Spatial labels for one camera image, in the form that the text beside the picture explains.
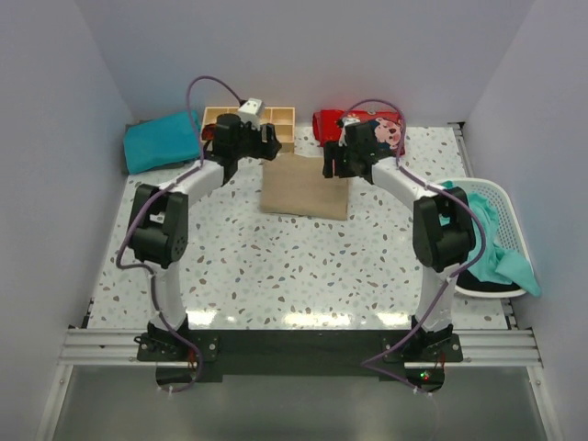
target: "white laundry basket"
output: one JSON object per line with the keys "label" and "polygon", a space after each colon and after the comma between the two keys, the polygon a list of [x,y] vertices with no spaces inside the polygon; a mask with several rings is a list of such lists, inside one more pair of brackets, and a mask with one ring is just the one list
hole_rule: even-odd
{"label": "white laundry basket", "polygon": [[[502,248],[518,251],[524,255],[530,262],[529,253],[526,250],[525,239],[521,232],[521,227],[516,218],[515,209],[502,187],[494,184],[492,181],[485,179],[476,179],[473,177],[457,177],[444,179],[452,181],[455,186],[463,188],[466,193],[478,193],[487,198],[492,206],[498,210],[500,224],[498,232],[494,238],[494,243],[499,244]],[[456,287],[456,292],[471,297],[481,297],[485,299],[506,299],[511,297],[522,296],[526,293],[524,289],[504,292],[483,292],[472,291],[461,287]]]}

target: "speckled table surface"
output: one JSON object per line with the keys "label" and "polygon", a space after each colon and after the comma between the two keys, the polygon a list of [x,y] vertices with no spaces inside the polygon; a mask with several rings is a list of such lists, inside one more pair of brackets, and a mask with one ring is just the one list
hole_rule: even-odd
{"label": "speckled table surface", "polygon": [[[450,128],[409,128],[406,163],[431,180],[464,176]],[[296,152],[320,156],[311,127]],[[178,170],[127,179],[106,261],[94,288],[89,328],[142,329],[151,318],[148,278],[120,271],[114,256],[139,183]],[[244,159],[230,184],[189,213],[181,287],[191,327],[215,329],[405,329],[416,310],[421,267],[413,255],[411,212],[384,190],[354,178],[347,221],[259,211],[262,167]],[[127,250],[124,262],[133,260]],[[457,295],[457,329],[506,329],[500,300]]]}

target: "blue cloth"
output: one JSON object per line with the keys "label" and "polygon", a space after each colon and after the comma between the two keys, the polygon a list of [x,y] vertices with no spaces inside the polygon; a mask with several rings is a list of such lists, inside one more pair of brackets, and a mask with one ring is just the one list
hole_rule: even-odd
{"label": "blue cloth", "polygon": [[[198,133],[198,115],[192,112]],[[129,127],[124,137],[125,158],[134,175],[161,165],[181,163],[199,155],[198,141],[186,112]]]}
{"label": "blue cloth", "polygon": [[[451,188],[454,185],[451,181],[447,181],[443,186]],[[535,280],[531,264],[526,258],[517,251],[506,250],[494,243],[500,224],[496,208],[490,205],[487,198],[478,193],[468,193],[468,203],[471,210],[480,219],[486,233],[486,250],[481,259],[469,269],[470,273],[480,282],[494,282],[504,285],[510,285],[514,282],[533,296],[540,296],[541,288]],[[441,218],[442,225],[448,222],[448,218]],[[480,230],[475,222],[474,232],[476,246],[469,252],[468,262],[478,255],[481,248]]]}

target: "table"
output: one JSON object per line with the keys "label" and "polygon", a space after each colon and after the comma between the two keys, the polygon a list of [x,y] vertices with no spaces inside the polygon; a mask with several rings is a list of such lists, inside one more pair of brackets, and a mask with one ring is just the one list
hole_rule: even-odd
{"label": "table", "polygon": [[[310,126],[296,129],[296,153],[321,156]],[[430,180],[462,177],[452,128],[408,128],[405,163]],[[88,328],[144,329],[151,318],[143,270],[120,271],[115,255],[135,188],[180,170],[132,175],[120,201],[94,287]],[[412,216],[384,190],[353,178],[347,221],[271,215],[258,209],[259,160],[243,159],[225,187],[189,212],[182,296],[191,327],[211,329],[408,329],[418,305],[421,265]],[[133,260],[127,250],[123,262]],[[506,329],[500,300],[457,295],[456,329]]]}

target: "red cloth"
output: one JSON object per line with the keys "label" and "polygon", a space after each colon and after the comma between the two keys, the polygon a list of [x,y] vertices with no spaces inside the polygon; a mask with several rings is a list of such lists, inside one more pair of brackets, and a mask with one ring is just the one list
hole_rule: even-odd
{"label": "red cloth", "polygon": [[[339,141],[341,129],[337,126],[337,120],[343,115],[343,110],[327,109],[315,112],[312,115],[312,131],[314,138],[324,147],[328,141]],[[380,144],[388,144],[392,153],[396,154],[396,147],[400,141],[400,130],[404,130],[403,121],[397,112],[366,112],[365,110],[353,110],[348,117],[357,118],[360,121],[373,120],[374,132]]]}

